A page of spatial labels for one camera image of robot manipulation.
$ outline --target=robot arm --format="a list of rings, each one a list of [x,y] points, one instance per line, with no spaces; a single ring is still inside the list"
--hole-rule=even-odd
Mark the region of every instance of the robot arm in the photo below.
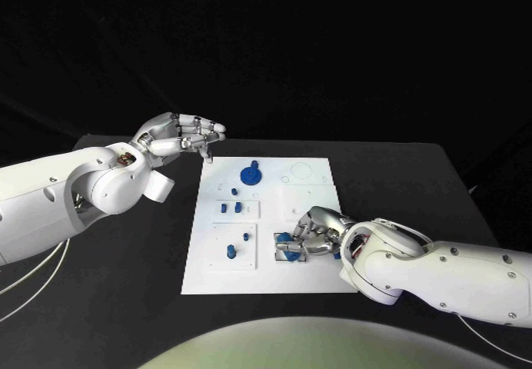
[[[101,218],[121,214],[141,195],[163,202],[174,182],[153,169],[180,152],[212,162],[209,143],[225,127],[164,113],[128,143],[85,148],[0,169],[0,265],[29,258],[73,237]],[[84,202],[75,208],[75,195]]]
[[[392,305],[408,291],[441,311],[532,327],[532,254],[427,237],[421,245],[396,225],[383,219],[356,223],[313,207],[295,227],[295,241],[278,242],[277,248],[308,255],[339,252],[340,278],[382,304]]]

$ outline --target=table surface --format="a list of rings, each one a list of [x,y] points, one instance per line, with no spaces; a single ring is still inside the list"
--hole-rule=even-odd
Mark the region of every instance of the table surface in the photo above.
[[[127,139],[86,135],[76,148]],[[434,240],[496,246],[437,145],[226,140],[212,149],[213,160],[216,155],[329,158],[342,209],[353,219],[382,217],[418,229]],[[455,316],[434,310],[406,292],[393,306],[378,304],[362,294],[182,295],[200,170],[199,155],[183,154],[160,168],[174,179],[166,202],[143,198],[130,211],[98,221],[72,238],[55,280],[1,323],[0,367],[134,368],[213,329],[282,316],[346,317],[402,327],[509,367],[520,366],[486,345]],[[1,268],[3,285],[43,256]],[[53,267],[50,263],[1,296],[1,316],[32,296]],[[471,325],[506,350],[529,356],[529,330],[477,321]]]

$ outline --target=robotic hand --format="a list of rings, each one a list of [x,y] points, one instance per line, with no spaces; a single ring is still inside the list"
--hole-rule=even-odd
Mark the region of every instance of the robotic hand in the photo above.
[[[153,169],[182,152],[197,152],[212,163],[209,144],[225,139],[223,132],[205,118],[164,113],[128,143],[1,168],[0,265],[39,254],[98,219],[121,214],[141,195],[163,202],[174,182]]]
[[[398,228],[404,228],[419,242]],[[356,222],[314,206],[278,250],[308,256],[339,253],[340,278],[376,302],[402,291],[434,308],[494,324],[532,327],[532,254],[457,242],[432,242],[386,219]]]

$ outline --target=blue shape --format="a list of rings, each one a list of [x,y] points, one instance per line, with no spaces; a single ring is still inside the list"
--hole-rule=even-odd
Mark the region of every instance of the blue shape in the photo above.
[[[252,161],[252,166],[241,171],[241,181],[245,185],[254,186],[262,179],[262,173],[258,170],[257,160]]]
[[[277,236],[277,242],[288,242],[288,241],[293,241],[294,239],[291,238],[290,236],[290,233],[281,233],[278,236]],[[295,261],[300,256],[301,256],[301,253],[300,252],[291,252],[291,251],[282,251],[285,253],[285,260],[290,261],[290,263],[293,261]]]
[[[228,246],[228,258],[233,259],[236,257],[236,250],[232,245]]]

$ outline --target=white board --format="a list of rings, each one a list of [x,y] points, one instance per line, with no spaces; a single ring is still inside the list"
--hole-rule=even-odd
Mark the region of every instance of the white board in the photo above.
[[[262,179],[246,186],[239,175],[252,160]],[[340,211],[326,158],[215,157],[203,164],[182,294],[353,293],[339,277],[342,261],[330,254],[307,257],[306,262],[275,260],[274,233],[291,233],[314,205]],[[226,256],[229,244],[233,259]]]

